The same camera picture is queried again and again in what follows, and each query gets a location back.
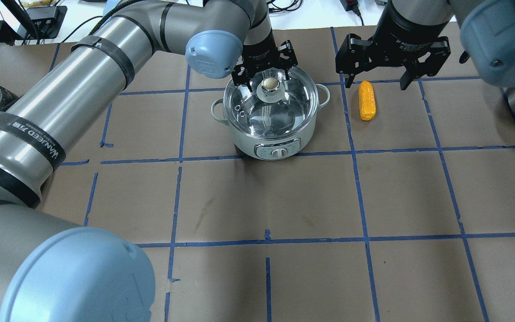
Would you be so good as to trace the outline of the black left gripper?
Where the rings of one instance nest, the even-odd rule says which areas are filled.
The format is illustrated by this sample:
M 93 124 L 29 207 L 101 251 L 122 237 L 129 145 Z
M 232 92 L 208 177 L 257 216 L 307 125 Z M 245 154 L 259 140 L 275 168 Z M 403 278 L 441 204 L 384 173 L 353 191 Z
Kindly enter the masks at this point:
M 252 76 L 248 72 L 265 71 L 276 67 L 284 72 L 289 80 L 289 71 L 298 65 L 294 47 L 289 39 L 277 47 L 269 18 L 262 18 L 249 29 L 242 49 L 243 64 L 236 64 L 232 70 L 235 86 L 245 86 L 250 93 Z

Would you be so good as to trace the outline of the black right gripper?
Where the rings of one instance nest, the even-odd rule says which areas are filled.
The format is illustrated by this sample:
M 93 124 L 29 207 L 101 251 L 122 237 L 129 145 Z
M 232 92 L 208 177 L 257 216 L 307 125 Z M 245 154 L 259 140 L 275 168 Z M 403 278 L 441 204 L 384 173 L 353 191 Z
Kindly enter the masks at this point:
M 440 36 L 451 18 L 448 2 L 388 2 L 372 38 L 346 35 L 335 57 L 336 72 L 350 87 L 362 72 L 404 66 L 401 90 L 422 76 L 436 76 L 451 54 L 449 39 Z

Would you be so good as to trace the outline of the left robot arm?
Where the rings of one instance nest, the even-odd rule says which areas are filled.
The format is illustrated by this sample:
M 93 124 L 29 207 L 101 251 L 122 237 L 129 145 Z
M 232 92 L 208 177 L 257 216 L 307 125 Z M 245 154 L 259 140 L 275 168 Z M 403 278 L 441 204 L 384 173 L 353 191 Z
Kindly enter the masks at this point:
M 121 1 L 0 110 L 0 322 L 148 322 L 149 257 L 104 229 L 37 211 L 41 186 L 156 51 L 211 79 L 281 67 L 265 0 Z

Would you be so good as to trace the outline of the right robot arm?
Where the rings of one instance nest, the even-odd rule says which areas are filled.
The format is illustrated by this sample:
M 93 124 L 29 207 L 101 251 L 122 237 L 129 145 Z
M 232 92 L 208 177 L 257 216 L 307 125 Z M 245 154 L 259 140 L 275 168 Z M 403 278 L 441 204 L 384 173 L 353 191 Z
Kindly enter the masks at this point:
M 390 0 L 368 40 L 349 34 L 336 57 L 337 73 L 350 87 L 356 75 L 377 67 L 404 67 L 405 90 L 422 76 L 435 76 L 451 54 L 441 32 L 452 19 L 464 52 L 490 85 L 515 87 L 515 0 Z

